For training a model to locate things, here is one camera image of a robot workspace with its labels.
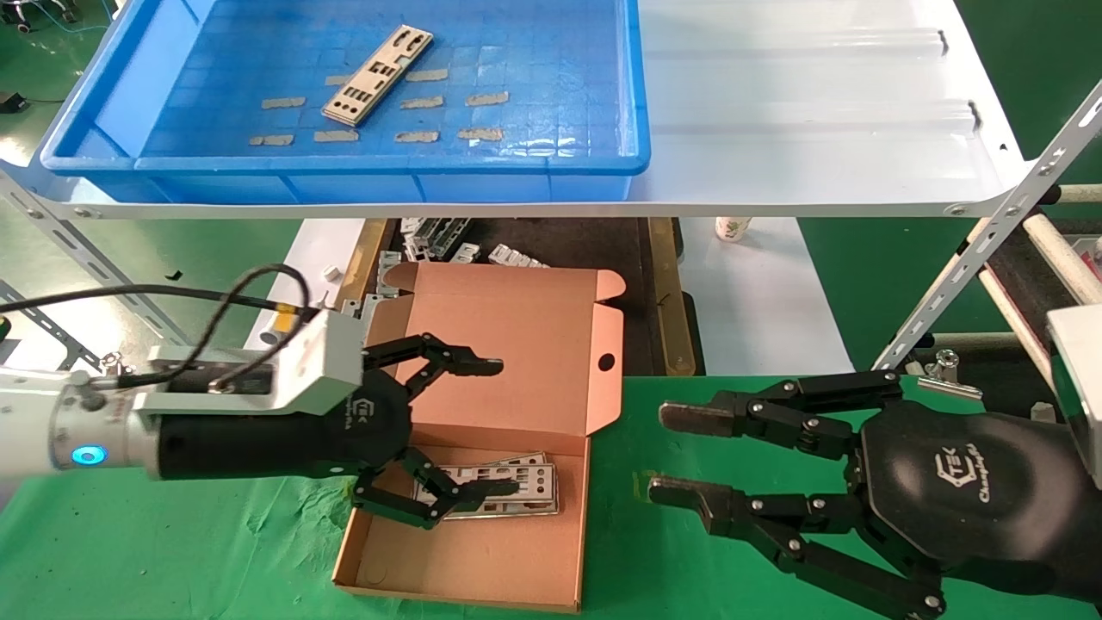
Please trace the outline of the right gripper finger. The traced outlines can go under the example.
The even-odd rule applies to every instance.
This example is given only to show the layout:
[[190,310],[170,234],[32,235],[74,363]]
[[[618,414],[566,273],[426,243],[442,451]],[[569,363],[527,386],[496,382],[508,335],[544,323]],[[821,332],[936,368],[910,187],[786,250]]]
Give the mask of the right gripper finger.
[[725,485],[653,476],[650,502],[693,511],[705,532],[757,550],[780,573],[888,619],[939,619],[946,612],[940,581],[909,580],[809,541],[807,534],[842,535],[858,526],[854,494],[746,494]]
[[720,391],[709,403],[665,401],[659,421],[669,431],[721,438],[765,440],[787,449],[841,460],[853,455],[857,433],[836,412],[873,411],[901,400],[890,370],[784,378],[761,391]]

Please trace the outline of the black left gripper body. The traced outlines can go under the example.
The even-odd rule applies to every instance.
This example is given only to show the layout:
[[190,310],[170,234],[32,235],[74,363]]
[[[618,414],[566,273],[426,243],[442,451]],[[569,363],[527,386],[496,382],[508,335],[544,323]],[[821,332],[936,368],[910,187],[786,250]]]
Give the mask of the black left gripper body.
[[411,440],[411,392],[369,377],[326,413],[161,418],[160,479],[218,480],[359,475],[396,463]]

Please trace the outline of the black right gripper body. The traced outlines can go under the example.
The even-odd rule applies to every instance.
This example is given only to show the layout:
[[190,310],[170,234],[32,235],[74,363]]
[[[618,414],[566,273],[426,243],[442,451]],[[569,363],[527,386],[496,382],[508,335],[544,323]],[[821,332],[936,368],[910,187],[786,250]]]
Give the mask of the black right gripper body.
[[1099,489],[1066,426],[899,401],[858,429],[855,493],[906,576],[1099,603]]

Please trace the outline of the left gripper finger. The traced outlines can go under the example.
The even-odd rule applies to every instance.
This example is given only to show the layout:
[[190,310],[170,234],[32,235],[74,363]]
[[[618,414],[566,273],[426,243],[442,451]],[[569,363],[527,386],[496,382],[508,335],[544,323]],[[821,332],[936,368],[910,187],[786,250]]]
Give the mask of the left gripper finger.
[[[386,368],[424,358],[425,365],[400,383]],[[398,395],[413,401],[441,376],[499,376],[504,362],[499,358],[476,356],[467,346],[443,342],[430,333],[408,335],[398,340],[367,345],[361,350],[361,389],[372,396]]]
[[441,519],[453,510],[472,510],[491,497],[508,497],[519,491],[519,483],[511,478],[472,480],[458,483],[445,474],[424,452],[406,448],[396,463],[400,463],[406,474],[412,476],[432,497],[424,503],[413,497],[375,487],[375,479],[385,474],[386,468],[366,468],[353,483],[352,504],[355,509],[375,516],[392,519],[395,522],[433,529]]

